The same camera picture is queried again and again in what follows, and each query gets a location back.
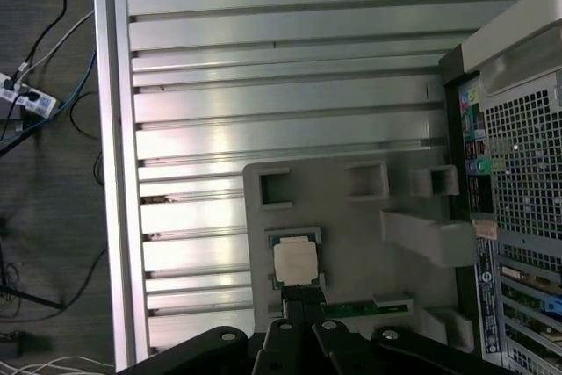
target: screw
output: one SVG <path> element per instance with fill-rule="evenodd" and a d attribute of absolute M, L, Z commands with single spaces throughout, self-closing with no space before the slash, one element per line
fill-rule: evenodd
<path fill-rule="evenodd" d="M 324 322 L 322 322 L 322 327 L 324 329 L 336 329 L 337 324 L 333 321 L 324 321 Z"/>
<path fill-rule="evenodd" d="M 392 331 L 391 329 L 388 329 L 387 331 L 385 331 L 383 333 L 383 337 L 386 340 L 396 340 L 399 336 L 398 336 L 398 333 L 396 331 Z"/>

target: power cable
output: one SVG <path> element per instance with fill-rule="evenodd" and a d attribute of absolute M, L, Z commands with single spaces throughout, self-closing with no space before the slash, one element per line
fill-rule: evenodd
<path fill-rule="evenodd" d="M 70 110 L 68 111 L 68 118 L 70 119 L 70 123 L 72 124 L 72 126 L 74 127 L 74 129 L 76 131 L 78 131 L 79 133 L 81 133 L 82 135 L 84 135 L 86 138 L 89 138 L 91 140 L 94 141 L 99 141 L 99 136 L 97 135 L 92 135 L 91 133 L 88 133 L 86 131 L 84 131 L 77 123 L 76 123 L 76 119 L 74 117 L 74 111 L 76 106 L 78 105 L 78 103 L 80 103 L 83 99 L 85 99 L 88 96 L 93 96 L 97 94 L 95 91 L 88 91 L 88 92 L 84 92 L 79 98 L 76 99 L 76 101 L 70 106 Z"/>
<path fill-rule="evenodd" d="M 51 31 L 51 29 L 55 25 L 57 25 L 61 21 L 61 19 L 64 17 L 64 15 L 67 13 L 67 6 L 68 6 L 68 0 L 62 0 L 61 12 L 59 12 L 59 14 L 56 16 L 56 18 L 49 25 L 47 25 L 45 27 L 45 29 L 42 31 L 40 36 L 35 40 L 35 42 L 32 45 L 31 50 L 29 51 L 29 53 L 25 57 L 24 62 L 19 66 L 18 70 L 16 70 L 16 72 L 12 76 L 12 78 L 11 78 L 12 81 L 15 81 L 18 78 L 18 74 L 20 72 L 24 71 L 25 68 L 27 68 L 33 62 L 33 57 L 35 56 L 35 52 L 37 51 L 37 47 L 39 47 L 40 42 L 45 38 L 45 36 L 48 34 L 48 32 Z"/>
<path fill-rule="evenodd" d="M 90 11 L 86 15 L 84 15 L 83 17 L 78 19 L 78 22 L 76 22 L 72 26 L 72 28 L 70 28 L 67 31 L 67 33 L 62 36 L 62 38 L 54 45 L 54 47 L 51 50 L 49 50 L 49 52 L 47 54 L 45 54 L 45 56 L 43 56 L 37 63 L 33 64 L 32 66 L 30 66 L 29 68 L 27 68 L 25 71 L 22 72 L 22 74 L 19 76 L 18 80 L 16 81 L 16 86 L 18 86 L 18 84 L 21 84 L 23 82 L 25 76 L 27 76 L 30 72 L 32 72 L 34 69 L 36 69 L 41 63 L 46 61 L 53 54 L 55 54 L 56 51 L 59 49 L 59 47 L 62 46 L 62 44 L 64 44 L 64 42 L 67 40 L 67 38 L 70 37 L 72 35 L 72 33 L 74 31 L 76 31 L 80 27 L 80 25 L 82 25 L 84 22 L 86 22 L 88 20 L 88 18 L 90 18 L 93 14 L 94 14 L 94 11 Z"/>

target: black cable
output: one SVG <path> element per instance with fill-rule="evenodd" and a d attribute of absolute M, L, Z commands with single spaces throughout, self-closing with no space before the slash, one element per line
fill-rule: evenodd
<path fill-rule="evenodd" d="M 4 140 L 4 136 L 6 136 L 6 131 L 8 130 L 8 125 L 10 124 L 11 114 L 14 113 L 18 100 L 24 95 L 25 94 L 23 92 L 20 92 L 16 95 L 14 101 L 11 102 L 10 110 L 8 110 L 8 116 L 6 116 L 6 122 L 4 123 L 4 129 L 2 129 L 2 134 L 0 135 L 0 142 L 2 142 Z"/>
<path fill-rule="evenodd" d="M 10 151 L 12 151 L 15 147 L 17 147 L 19 144 L 21 144 L 27 138 L 31 137 L 32 135 L 35 135 L 40 130 L 41 130 L 41 125 L 35 125 L 35 127 L 30 127 L 29 129 L 26 129 L 14 141 L 10 142 L 4 148 L 0 149 L 0 157 L 4 157 L 6 154 L 8 154 Z"/>
<path fill-rule="evenodd" d="M 88 92 L 84 92 L 79 98 L 76 99 L 76 101 L 70 106 L 70 110 L 68 111 L 68 117 L 70 118 L 70 123 L 72 124 L 72 126 L 74 127 L 74 129 L 76 131 L 78 131 L 79 133 L 81 133 L 82 135 L 84 135 L 86 138 L 90 138 L 91 140 L 94 141 L 99 141 L 99 136 L 96 135 L 92 135 L 91 133 L 87 133 L 86 131 L 84 131 L 77 123 L 76 120 L 74 119 L 74 109 L 76 107 L 76 105 L 78 103 L 80 103 L 80 101 L 87 97 L 87 96 L 92 96 L 94 94 L 97 94 L 95 91 L 88 91 Z"/>
<path fill-rule="evenodd" d="M 37 51 L 37 47 L 39 47 L 40 42 L 45 38 L 47 33 L 51 31 L 51 29 L 55 25 L 57 25 L 59 21 L 61 21 L 62 17 L 64 17 L 64 15 L 67 13 L 67 6 L 68 6 L 68 0 L 62 0 L 62 9 L 59 15 L 54 19 L 53 22 L 51 22 L 49 25 L 45 27 L 45 29 L 40 34 L 40 36 L 33 43 L 31 50 L 29 51 L 29 53 L 24 59 L 24 62 L 27 63 L 28 66 L 31 65 L 31 63 L 33 62 L 33 56 L 35 55 L 35 52 Z M 16 70 L 14 75 L 11 77 L 11 80 L 15 81 L 16 79 L 18 79 L 18 74 L 19 74 L 19 70 Z"/>
<path fill-rule="evenodd" d="M 94 179 L 96 179 L 96 183 L 103 188 L 104 187 L 104 161 L 101 152 L 97 155 L 96 161 L 94 161 L 93 173 L 94 173 Z"/>
<path fill-rule="evenodd" d="M 13 320 L 11 317 L 0 317 L 0 320 L 2 320 L 2 323 L 3 324 L 7 324 L 7 323 L 21 324 L 21 323 L 24 323 L 24 322 L 46 321 L 46 320 L 50 320 L 50 319 L 54 318 L 55 316 L 59 316 L 60 314 L 65 312 L 67 309 L 69 309 L 72 305 L 74 305 L 81 298 L 82 294 L 86 290 L 86 287 L 88 287 L 88 284 L 90 283 L 91 277 L 94 274 L 94 270 L 96 269 L 97 265 L 101 261 L 102 257 L 105 255 L 105 252 L 107 252 L 107 245 L 104 246 L 104 248 L 102 249 L 102 251 L 99 254 L 97 254 L 96 259 L 94 259 L 94 262 L 90 266 L 90 270 L 88 271 L 88 275 L 86 276 L 86 279 L 83 281 L 82 285 L 80 286 L 80 288 L 78 289 L 76 294 L 72 297 L 70 302 L 68 304 L 66 304 L 63 309 L 55 312 L 54 314 L 43 316 L 41 318 L 32 318 L 32 319 L 29 319 L 29 320 Z"/>

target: metal frame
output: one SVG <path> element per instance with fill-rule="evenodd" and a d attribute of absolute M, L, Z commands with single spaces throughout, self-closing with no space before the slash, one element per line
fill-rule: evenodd
<path fill-rule="evenodd" d="M 442 147 L 436 58 L 515 0 L 131 1 L 95 5 L 118 369 L 251 324 L 245 165 Z"/>
<path fill-rule="evenodd" d="M 130 118 L 132 110 L 131 87 L 123 87 L 124 77 L 127 69 L 122 69 L 123 62 L 129 62 L 128 52 L 123 50 L 126 46 L 118 45 L 126 43 L 126 22 L 123 14 L 116 11 L 119 4 L 117 0 L 94 0 L 96 12 L 96 43 L 97 43 L 97 73 L 99 80 L 100 115 L 102 128 L 102 145 L 104 151 L 104 191 L 106 203 L 106 219 L 108 234 L 108 250 L 111 262 L 111 285 L 112 285 L 112 318 L 113 318 L 113 342 L 115 350 L 115 366 L 117 370 L 126 368 L 140 360 L 148 357 L 148 324 L 146 319 L 143 271 L 139 270 L 138 263 L 142 263 L 139 254 L 141 245 L 140 231 L 134 232 L 129 224 L 132 219 L 130 187 L 131 180 L 128 178 L 129 195 L 126 195 L 126 164 L 135 167 L 134 152 L 127 151 L 125 156 L 123 150 L 123 135 L 133 132 L 133 120 Z M 118 31 L 116 23 L 121 17 L 121 31 Z M 129 128 L 127 120 L 121 118 L 123 109 L 127 108 L 127 101 L 120 96 L 122 89 L 128 92 Z"/>

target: label sticker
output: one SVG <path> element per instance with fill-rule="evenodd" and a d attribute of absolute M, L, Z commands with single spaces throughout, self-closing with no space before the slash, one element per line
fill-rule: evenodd
<path fill-rule="evenodd" d="M 476 241 L 476 275 L 482 337 L 486 353 L 500 351 L 500 330 L 496 317 L 496 297 L 494 288 L 494 266 L 492 264 L 492 246 L 488 239 Z"/>
<path fill-rule="evenodd" d="M 473 219 L 472 225 L 476 228 L 476 235 L 492 241 L 498 239 L 498 224 L 491 220 Z"/>

